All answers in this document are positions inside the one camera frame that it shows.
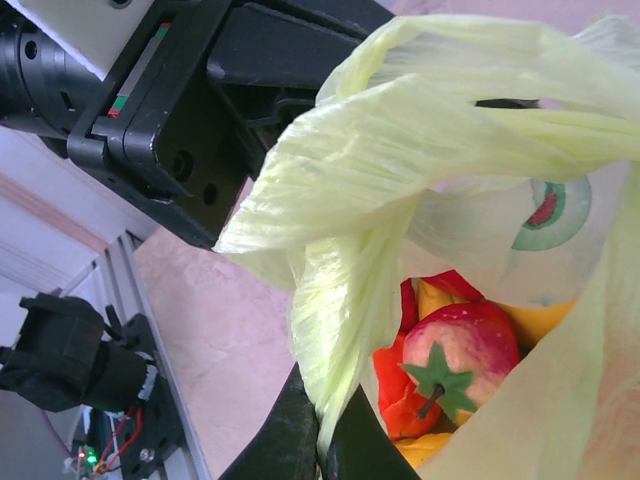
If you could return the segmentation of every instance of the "screw hole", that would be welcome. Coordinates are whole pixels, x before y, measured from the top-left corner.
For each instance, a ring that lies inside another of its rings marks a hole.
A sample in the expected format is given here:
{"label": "screw hole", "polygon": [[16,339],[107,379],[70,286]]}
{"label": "screw hole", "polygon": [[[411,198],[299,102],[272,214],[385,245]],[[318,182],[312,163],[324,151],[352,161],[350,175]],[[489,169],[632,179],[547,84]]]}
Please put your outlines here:
{"label": "screw hole", "polygon": [[213,183],[207,185],[204,189],[202,199],[206,205],[213,205],[216,203],[216,200],[218,199],[218,187]]}
{"label": "screw hole", "polygon": [[33,60],[38,55],[38,45],[33,40],[29,40],[24,46],[24,54],[29,60]]}
{"label": "screw hole", "polygon": [[193,155],[186,150],[180,150],[171,164],[173,178],[179,182],[186,182],[193,173],[194,164]]}

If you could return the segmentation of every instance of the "red pepper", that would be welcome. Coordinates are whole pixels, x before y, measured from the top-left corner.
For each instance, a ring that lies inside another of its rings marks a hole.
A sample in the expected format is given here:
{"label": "red pepper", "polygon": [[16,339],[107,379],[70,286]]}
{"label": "red pepper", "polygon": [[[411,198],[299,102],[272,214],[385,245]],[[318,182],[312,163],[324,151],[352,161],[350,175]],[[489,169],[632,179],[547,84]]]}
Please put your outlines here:
{"label": "red pepper", "polygon": [[473,288],[471,284],[462,278],[462,275],[455,270],[448,270],[433,277],[422,277],[422,280],[429,285],[433,285],[438,290],[442,290],[449,295],[463,298],[470,303],[484,300],[484,295]]}
{"label": "red pepper", "polygon": [[399,333],[391,348],[373,354],[379,384],[378,407],[391,440],[418,438],[438,421],[442,410],[434,405],[424,419],[418,413],[427,399],[416,392],[416,386],[402,367],[402,351],[406,335]]}
{"label": "red pepper", "polygon": [[411,279],[405,280],[400,284],[400,294],[402,295],[402,321],[400,322],[400,331],[409,333],[413,327],[420,321],[418,310],[418,299],[416,291],[413,288]]}

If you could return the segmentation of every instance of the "green circle logo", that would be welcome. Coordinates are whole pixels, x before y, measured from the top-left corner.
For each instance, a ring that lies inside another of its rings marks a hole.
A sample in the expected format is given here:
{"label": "green circle logo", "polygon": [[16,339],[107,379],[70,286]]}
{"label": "green circle logo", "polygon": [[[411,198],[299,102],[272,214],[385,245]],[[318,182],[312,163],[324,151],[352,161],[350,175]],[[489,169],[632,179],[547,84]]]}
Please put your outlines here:
{"label": "green circle logo", "polygon": [[540,252],[571,240],[589,218],[591,184],[581,177],[568,183],[531,180],[533,215],[516,236],[514,250]]}

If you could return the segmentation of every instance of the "floor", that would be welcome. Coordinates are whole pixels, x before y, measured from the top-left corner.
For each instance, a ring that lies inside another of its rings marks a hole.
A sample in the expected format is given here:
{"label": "floor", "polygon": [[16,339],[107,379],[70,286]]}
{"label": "floor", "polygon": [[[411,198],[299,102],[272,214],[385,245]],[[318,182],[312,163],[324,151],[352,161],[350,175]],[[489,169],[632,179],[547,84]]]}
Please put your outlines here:
{"label": "floor", "polygon": [[[396,13],[456,12],[540,20],[570,33],[602,13],[632,14],[636,0],[380,0]],[[221,257],[161,230],[137,252],[151,302],[212,478],[264,421],[293,360],[288,295]]]}

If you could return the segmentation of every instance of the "white plastic bag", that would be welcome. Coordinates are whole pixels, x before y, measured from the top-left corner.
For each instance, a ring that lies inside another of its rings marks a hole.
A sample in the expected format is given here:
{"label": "white plastic bag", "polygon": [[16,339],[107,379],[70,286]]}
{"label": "white plastic bag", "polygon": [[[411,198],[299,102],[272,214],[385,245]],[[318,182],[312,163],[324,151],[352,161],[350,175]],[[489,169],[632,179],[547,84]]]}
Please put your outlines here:
{"label": "white plastic bag", "polygon": [[[577,40],[521,21],[396,18],[281,136],[216,250],[295,289],[292,351],[321,453],[373,377],[372,352],[395,337],[400,281],[455,268],[505,303],[582,295],[422,477],[631,478],[640,169],[621,160],[640,158],[640,79],[621,61],[635,58],[630,38],[640,35],[620,18]],[[474,107],[492,98],[562,109]],[[552,194],[561,215],[527,228]]]}

